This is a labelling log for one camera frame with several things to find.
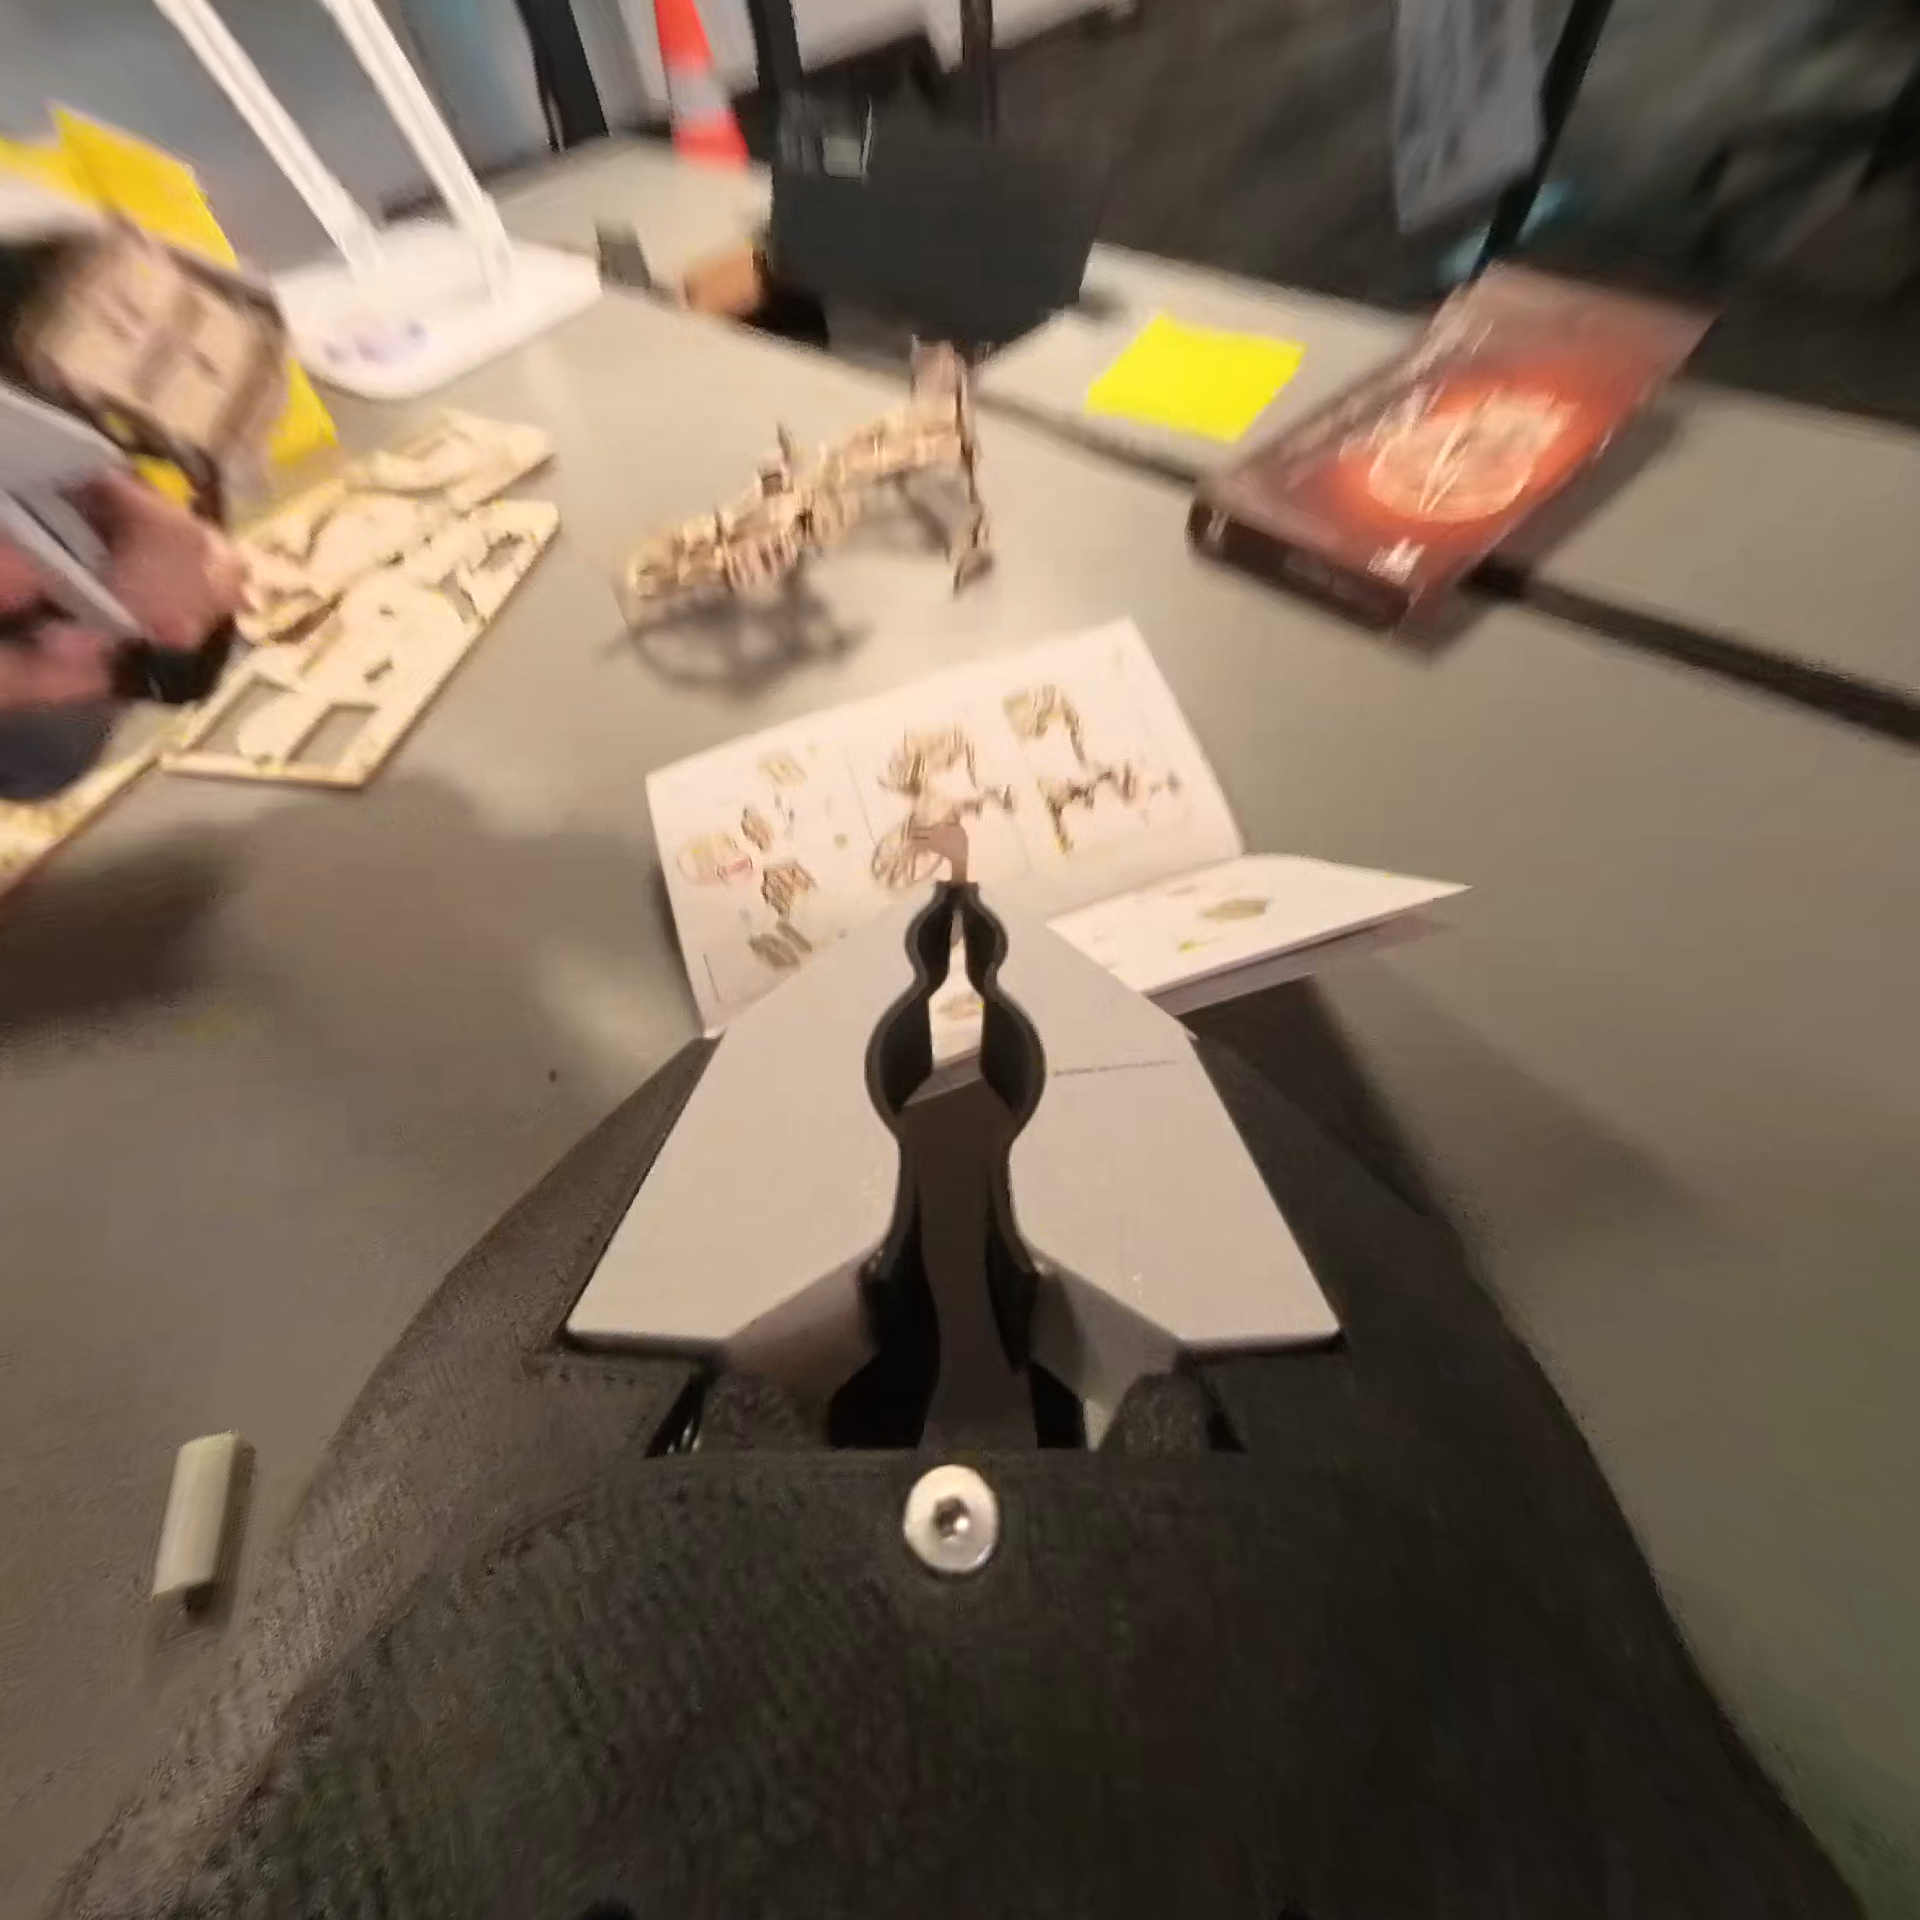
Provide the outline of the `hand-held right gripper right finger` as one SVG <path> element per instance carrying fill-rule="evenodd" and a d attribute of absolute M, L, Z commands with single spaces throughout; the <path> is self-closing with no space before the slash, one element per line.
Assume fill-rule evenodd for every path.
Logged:
<path fill-rule="evenodd" d="M 1098 1449 L 1196 1363 L 1315 1353 L 1337 1313 L 1181 1021 L 1042 921 L 952 890 L 1009 1117 L 990 1287 L 1017 1369 Z"/>

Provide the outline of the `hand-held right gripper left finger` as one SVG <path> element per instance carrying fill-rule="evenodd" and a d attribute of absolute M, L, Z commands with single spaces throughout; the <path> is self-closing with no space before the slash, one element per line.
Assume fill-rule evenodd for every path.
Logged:
<path fill-rule="evenodd" d="M 904 1162 L 869 1059 L 945 899 L 922 886 L 732 1020 L 568 1315 L 572 1345 L 744 1374 L 874 1357 L 862 1273 Z"/>

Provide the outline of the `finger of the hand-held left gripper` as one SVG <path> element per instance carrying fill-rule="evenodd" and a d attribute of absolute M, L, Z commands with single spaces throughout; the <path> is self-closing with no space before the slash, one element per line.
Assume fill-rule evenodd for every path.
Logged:
<path fill-rule="evenodd" d="M 101 634 L 142 634 L 108 587 L 102 535 L 69 495 L 3 495 L 3 533 L 46 579 L 43 596 Z"/>
<path fill-rule="evenodd" d="M 92 422 L 3 383 L 3 492 L 6 495 L 73 495 L 129 469 L 123 450 Z"/>

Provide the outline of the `wooden carriage model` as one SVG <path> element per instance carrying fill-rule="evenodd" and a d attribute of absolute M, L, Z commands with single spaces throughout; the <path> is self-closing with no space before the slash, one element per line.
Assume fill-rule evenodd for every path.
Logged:
<path fill-rule="evenodd" d="M 646 535 L 624 561 L 616 599 L 633 630 L 718 603 L 770 603 L 880 510 L 936 530 L 953 591 L 994 564 L 980 489 L 974 374 L 948 343 L 915 343 L 896 407 L 804 449 L 779 427 L 776 454 L 732 500 Z"/>

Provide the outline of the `person's left hand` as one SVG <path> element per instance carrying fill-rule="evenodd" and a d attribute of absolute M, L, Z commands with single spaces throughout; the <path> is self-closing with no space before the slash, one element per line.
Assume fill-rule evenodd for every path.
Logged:
<path fill-rule="evenodd" d="M 105 470 L 75 494 L 102 540 L 102 583 L 132 617 L 134 635 L 161 651 L 195 653 L 241 609 L 245 567 L 226 535 L 134 470 Z M 123 639 L 73 617 L 57 579 L 28 550 L 3 542 L 3 713 L 46 713 L 102 703 L 122 687 Z"/>

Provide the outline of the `punched wooden part sheet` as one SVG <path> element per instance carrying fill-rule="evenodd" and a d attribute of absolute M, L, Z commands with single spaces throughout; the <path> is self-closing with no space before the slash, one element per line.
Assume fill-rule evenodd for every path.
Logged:
<path fill-rule="evenodd" d="M 561 535 L 498 499 L 346 590 L 297 642 L 256 646 L 157 755 L 172 777 L 357 790 L 460 673 Z"/>
<path fill-rule="evenodd" d="M 49 799 L 3 803 L 3 897 L 102 819 L 153 766 L 148 743 L 90 770 Z"/>
<path fill-rule="evenodd" d="M 283 626 L 332 606 L 554 454 L 538 425 L 445 412 L 409 442 L 350 461 L 242 535 L 250 617 Z"/>

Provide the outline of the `white lamp stand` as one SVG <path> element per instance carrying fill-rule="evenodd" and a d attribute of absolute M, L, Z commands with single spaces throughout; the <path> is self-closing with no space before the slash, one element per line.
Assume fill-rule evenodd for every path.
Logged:
<path fill-rule="evenodd" d="M 493 364 L 604 294 L 587 255 L 512 237 L 394 28 L 372 3 L 324 3 L 396 130 L 443 203 L 442 219 L 379 223 L 299 129 L 208 3 L 157 3 L 237 110 L 337 263 L 273 278 L 294 358 L 361 399 L 413 399 Z"/>

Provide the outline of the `open instruction booklet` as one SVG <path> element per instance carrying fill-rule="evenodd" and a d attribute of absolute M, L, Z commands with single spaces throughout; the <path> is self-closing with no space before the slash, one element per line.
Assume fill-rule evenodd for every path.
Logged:
<path fill-rule="evenodd" d="M 968 876 L 1181 1015 L 1428 925 L 1466 884 L 1258 855 L 1129 619 L 740 735 L 645 783 L 705 1035 Z"/>

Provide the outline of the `orange traffic cone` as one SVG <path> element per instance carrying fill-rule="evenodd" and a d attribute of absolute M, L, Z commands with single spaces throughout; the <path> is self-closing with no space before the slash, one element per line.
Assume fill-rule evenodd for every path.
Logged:
<path fill-rule="evenodd" d="M 698 3 L 654 3 L 654 17 L 674 153 L 688 163 L 745 171 L 749 147 L 714 62 Z"/>

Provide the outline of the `small white wax stick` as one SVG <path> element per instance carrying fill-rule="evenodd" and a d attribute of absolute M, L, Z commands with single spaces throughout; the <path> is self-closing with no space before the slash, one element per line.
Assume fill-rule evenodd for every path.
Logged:
<path fill-rule="evenodd" d="M 200 1604 L 229 1570 L 242 1518 L 252 1447 L 241 1430 L 211 1430 L 181 1444 L 161 1511 L 150 1602 Z"/>

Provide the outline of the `black bag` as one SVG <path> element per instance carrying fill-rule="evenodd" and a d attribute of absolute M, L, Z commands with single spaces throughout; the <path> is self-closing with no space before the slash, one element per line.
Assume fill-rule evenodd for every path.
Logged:
<path fill-rule="evenodd" d="M 915 103 L 809 89 L 796 6 L 748 14 L 778 110 L 760 239 L 778 294 L 974 357 L 1078 302 L 1114 165 L 1003 132 L 992 3 L 960 5 L 955 81 Z"/>

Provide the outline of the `red and black box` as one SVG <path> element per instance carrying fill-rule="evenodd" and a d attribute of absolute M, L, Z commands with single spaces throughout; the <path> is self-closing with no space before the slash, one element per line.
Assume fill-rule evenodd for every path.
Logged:
<path fill-rule="evenodd" d="M 1517 263 L 1194 494 L 1202 558 L 1372 634 L 1427 617 L 1669 389 L 1707 307 Z"/>

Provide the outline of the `yellow paper sheet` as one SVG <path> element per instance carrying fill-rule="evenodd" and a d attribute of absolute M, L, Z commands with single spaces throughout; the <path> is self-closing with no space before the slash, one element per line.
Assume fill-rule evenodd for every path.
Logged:
<path fill-rule="evenodd" d="M 1304 343 L 1158 314 L 1092 377 L 1084 412 L 1232 446 L 1284 393 L 1305 354 Z"/>

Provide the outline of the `grey hanging sheet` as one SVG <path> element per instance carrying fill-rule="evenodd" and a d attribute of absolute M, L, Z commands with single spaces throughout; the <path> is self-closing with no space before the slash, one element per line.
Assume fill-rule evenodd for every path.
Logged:
<path fill-rule="evenodd" d="M 1569 3 L 1397 3 L 1389 161 L 1397 228 L 1517 185 L 1545 139 L 1545 63 Z"/>

